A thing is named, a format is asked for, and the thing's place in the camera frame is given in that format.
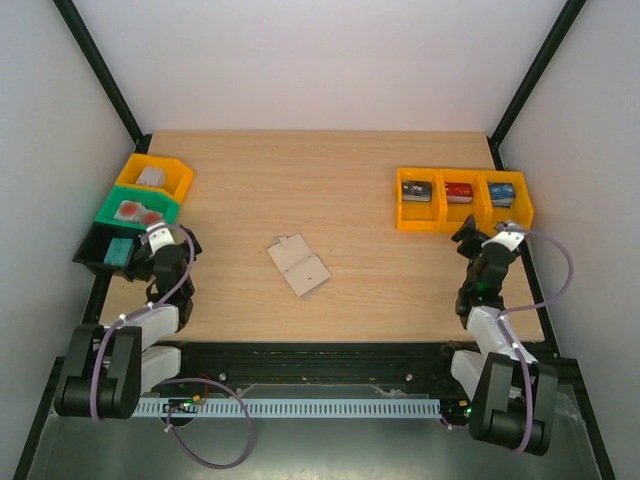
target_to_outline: wooden table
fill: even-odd
[[[204,249],[194,309],[174,339],[241,342],[467,340],[454,314],[467,261],[449,235],[395,229],[395,169],[492,169],[484,134],[425,132],[159,131],[150,154],[196,172],[179,222]],[[267,253],[301,233],[332,273],[306,296]],[[114,278],[102,320],[144,301],[142,282]],[[531,293],[520,261],[508,306]],[[522,340],[542,340],[535,312],[516,313]]]

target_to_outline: cardboard piece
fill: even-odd
[[[299,297],[331,278],[327,267],[299,233],[291,237],[278,237],[276,244],[267,251]]]

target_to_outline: yellow bin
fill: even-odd
[[[447,215],[442,223],[443,232],[457,232],[467,217],[473,214],[476,225],[485,225],[491,217],[489,189],[477,170],[440,169],[444,183],[468,183],[473,190],[473,199],[468,204],[447,204]]]
[[[516,198],[511,204],[511,208],[491,207],[491,215],[488,221],[484,223],[477,222],[480,230],[489,235],[495,235],[497,233],[494,229],[496,224],[507,220],[512,220],[521,227],[531,228],[531,223],[533,223],[533,204],[529,198],[527,182],[522,172],[483,170],[480,172],[480,176],[482,177],[481,182],[486,186],[487,194],[489,193],[489,183],[511,183],[516,193]]]
[[[144,170],[144,167],[162,169],[167,177],[164,185],[160,188],[136,185],[136,180]],[[134,153],[129,157],[127,164],[118,175],[116,185],[164,193],[174,202],[182,204],[192,180],[193,170],[177,158],[154,157],[153,155]]]
[[[431,183],[430,202],[403,202],[402,181]],[[447,216],[447,197],[442,175],[436,168],[399,168],[396,174],[396,228],[412,232],[437,232]]]

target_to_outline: robotic arm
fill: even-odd
[[[195,260],[202,249],[190,230],[182,230],[194,246]],[[190,277],[162,305],[150,305],[169,294],[185,275],[189,245],[177,244],[164,223],[150,226],[147,234],[148,241],[134,253],[133,270],[136,279],[155,277],[146,291],[150,303],[146,311],[118,328],[107,344],[108,360],[101,365],[97,392],[98,411],[103,418],[129,418],[142,393],[180,371],[180,350],[153,344],[189,321],[195,291]],[[101,325],[80,325],[74,330],[55,392],[59,415],[90,416],[92,373],[105,334]]]
[[[462,326],[476,339],[480,353],[458,350],[451,374],[472,399],[469,430],[476,440],[507,448],[520,444],[526,429],[525,382],[531,382],[533,422],[524,451],[544,455],[549,448],[558,376],[540,364],[511,328],[500,296],[509,265],[518,257],[524,235],[501,231],[489,237],[475,228],[470,216],[452,240],[458,253],[469,259],[467,276],[458,291],[456,313]],[[527,365],[523,375],[519,350]]]

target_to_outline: metal floor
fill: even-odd
[[[283,397],[285,390],[251,390]],[[294,389],[298,396],[300,388]],[[331,389],[321,390],[331,396]],[[306,389],[305,394],[317,395]],[[334,398],[344,397],[341,387]],[[353,396],[360,396],[357,390]],[[369,390],[365,396],[371,396]],[[228,471],[190,460],[164,433],[159,418],[107,420],[60,418],[45,426],[30,479],[391,480],[391,479],[598,479],[584,424],[557,414],[544,457],[515,455],[449,432],[437,420],[256,419],[256,446],[247,461]],[[181,432],[209,461],[232,461],[242,450],[246,426],[235,418],[196,418]]]

